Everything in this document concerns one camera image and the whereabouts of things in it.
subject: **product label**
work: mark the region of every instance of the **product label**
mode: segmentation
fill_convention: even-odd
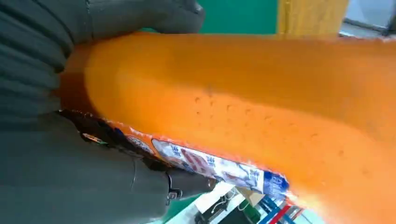
[[[272,196],[280,196],[289,188],[289,183],[282,175],[270,171],[225,160],[167,141],[152,139],[152,143],[164,159],[187,171]]]
[[[144,143],[143,141],[141,141],[141,140],[139,140],[139,139],[137,139],[135,137],[132,137],[130,135],[127,135],[126,138],[134,146],[139,147],[139,148],[143,149],[144,151],[146,151],[146,152],[148,152],[150,154],[154,154],[153,150],[151,150],[151,148],[146,143]]]

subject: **blue object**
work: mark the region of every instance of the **blue object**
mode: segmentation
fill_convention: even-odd
[[[259,201],[259,206],[262,208],[268,207],[271,212],[268,213],[266,217],[264,217],[261,221],[259,221],[258,224],[267,224],[275,215],[278,214],[278,212],[281,210],[275,202],[268,196],[265,195],[260,201]],[[295,224],[293,220],[288,215],[284,215],[282,217],[284,221],[286,221],[288,224]]]
[[[264,171],[264,194],[276,198],[284,198],[284,193],[286,193],[287,189],[289,189],[289,183],[282,175]]]

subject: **white label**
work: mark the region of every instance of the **white label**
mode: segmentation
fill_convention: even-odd
[[[141,140],[134,138],[130,135],[127,135],[127,139],[134,146],[139,147],[150,154],[154,154],[153,150],[151,150],[151,148],[146,143],[142,142]]]
[[[174,166],[263,192],[264,172],[262,170],[166,141],[153,139],[152,143],[161,156]]]

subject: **yellow surface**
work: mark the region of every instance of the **yellow surface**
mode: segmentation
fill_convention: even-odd
[[[331,224],[396,223],[396,43],[130,35],[72,56],[65,107],[285,174]]]
[[[348,0],[278,0],[278,34],[336,35]]]

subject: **gray glove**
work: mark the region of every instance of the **gray glove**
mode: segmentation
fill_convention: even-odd
[[[51,92],[75,44],[142,27],[196,32],[204,15],[194,0],[0,0],[0,223],[133,224],[166,212],[169,175],[84,142]]]

